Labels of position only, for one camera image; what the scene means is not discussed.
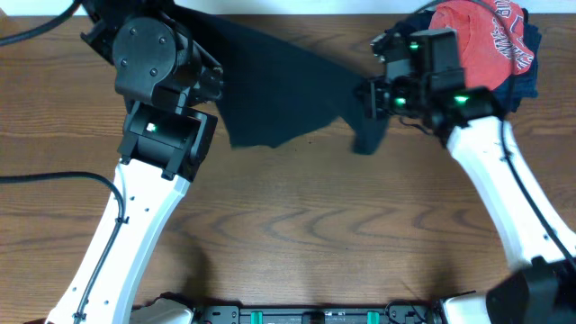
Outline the black polo shirt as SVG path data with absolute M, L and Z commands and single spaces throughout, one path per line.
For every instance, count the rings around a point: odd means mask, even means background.
M 387 121 L 365 116 L 362 76 L 284 40 L 172 1 L 86 1 L 83 40 L 116 69 L 129 108 L 215 103 L 234 147 L 276 148 L 344 120 L 374 153 Z

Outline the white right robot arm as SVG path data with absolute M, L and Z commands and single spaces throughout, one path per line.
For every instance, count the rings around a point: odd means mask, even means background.
M 550 204 L 490 90 L 413 76 L 364 81 L 373 119 L 420 119 L 471 179 L 499 234 L 510 276 L 487 292 L 441 300 L 434 323 L 573 323 L 575 233 Z

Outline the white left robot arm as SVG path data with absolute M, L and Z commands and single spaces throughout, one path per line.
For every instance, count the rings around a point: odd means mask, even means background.
M 165 294 L 136 306 L 159 236 L 204 161 L 217 120 L 198 105 L 222 94 L 222 67 L 165 13 L 99 18 L 85 40 L 115 67 L 127 104 L 111 196 L 49 323 L 191 323 L 195 308 Z

